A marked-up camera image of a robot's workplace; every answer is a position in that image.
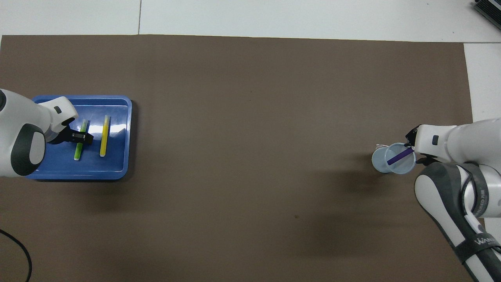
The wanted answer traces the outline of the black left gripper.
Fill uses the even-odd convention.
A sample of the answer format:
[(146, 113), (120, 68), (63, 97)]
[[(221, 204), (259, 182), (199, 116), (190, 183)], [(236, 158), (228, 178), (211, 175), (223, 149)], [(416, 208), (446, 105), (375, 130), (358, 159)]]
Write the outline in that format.
[[(83, 143), (86, 145), (91, 145), (93, 143), (94, 136), (86, 133), (83, 135)], [(48, 144), (57, 145), (63, 142), (82, 142), (82, 134), (72, 133), (70, 126), (66, 126), (59, 132), (51, 141), (47, 141)]]

